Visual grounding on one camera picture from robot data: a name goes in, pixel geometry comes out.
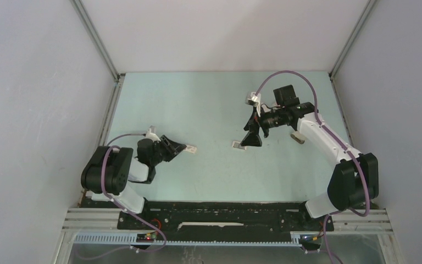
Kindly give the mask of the white staple box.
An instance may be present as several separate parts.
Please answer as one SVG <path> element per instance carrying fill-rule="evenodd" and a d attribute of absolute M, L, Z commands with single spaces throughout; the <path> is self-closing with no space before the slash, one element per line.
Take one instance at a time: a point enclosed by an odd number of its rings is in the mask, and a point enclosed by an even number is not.
<path fill-rule="evenodd" d="M 191 145 L 187 145 L 185 148 L 185 151 L 192 153 L 192 154 L 196 154 L 197 152 L 197 147 L 195 146 L 191 146 Z"/>

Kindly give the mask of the staple box tray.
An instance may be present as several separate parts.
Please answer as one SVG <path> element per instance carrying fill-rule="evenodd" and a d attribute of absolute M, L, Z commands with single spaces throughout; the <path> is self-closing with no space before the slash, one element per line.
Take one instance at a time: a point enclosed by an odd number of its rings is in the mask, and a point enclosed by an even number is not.
<path fill-rule="evenodd" d="M 233 141 L 231 144 L 232 148 L 239 149 L 245 151 L 247 149 L 246 146 L 242 146 L 240 141 Z"/>

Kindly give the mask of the beige brown mini stapler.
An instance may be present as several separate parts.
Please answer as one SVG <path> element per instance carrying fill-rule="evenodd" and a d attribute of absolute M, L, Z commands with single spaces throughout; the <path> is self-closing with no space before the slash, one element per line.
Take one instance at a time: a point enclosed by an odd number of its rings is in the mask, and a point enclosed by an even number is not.
<path fill-rule="evenodd" d="M 297 142 L 298 144 L 302 145 L 305 143 L 305 137 L 299 134 L 297 131 L 291 134 L 291 138 L 294 139 L 294 141 Z"/>

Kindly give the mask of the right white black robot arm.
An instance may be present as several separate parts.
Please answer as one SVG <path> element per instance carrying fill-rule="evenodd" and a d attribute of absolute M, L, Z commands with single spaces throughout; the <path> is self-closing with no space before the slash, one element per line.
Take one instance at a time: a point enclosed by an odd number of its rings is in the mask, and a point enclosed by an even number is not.
<path fill-rule="evenodd" d="M 342 140 L 322 120 L 312 103 L 300 103 L 292 85 L 275 89 L 273 93 L 274 107 L 261 103 L 258 93 L 248 94 L 246 104 L 253 110 L 244 127 L 247 134 L 241 146 L 261 147 L 261 131 L 268 137 L 271 128 L 287 125 L 312 142 L 334 168 L 327 190 L 304 203 L 304 211 L 297 216 L 301 228 L 311 230 L 322 216 L 360 204 L 369 205 L 378 197 L 379 165 L 372 153 L 361 153 Z"/>

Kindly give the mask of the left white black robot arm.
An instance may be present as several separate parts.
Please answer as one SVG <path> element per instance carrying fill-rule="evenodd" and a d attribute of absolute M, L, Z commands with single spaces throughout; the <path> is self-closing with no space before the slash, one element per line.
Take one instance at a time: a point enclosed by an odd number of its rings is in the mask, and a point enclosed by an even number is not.
<path fill-rule="evenodd" d="M 93 200 L 111 201 L 123 211 L 132 212 L 130 221 L 138 229 L 149 227 L 152 215 L 143 209 L 146 198 L 132 187 L 133 183 L 150 184 L 156 176 L 156 166 L 170 162 L 187 145 L 165 135 L 145 134 L 130 147 L 99 146 L 81 173 L 81 186 L 93 192 Z"/>

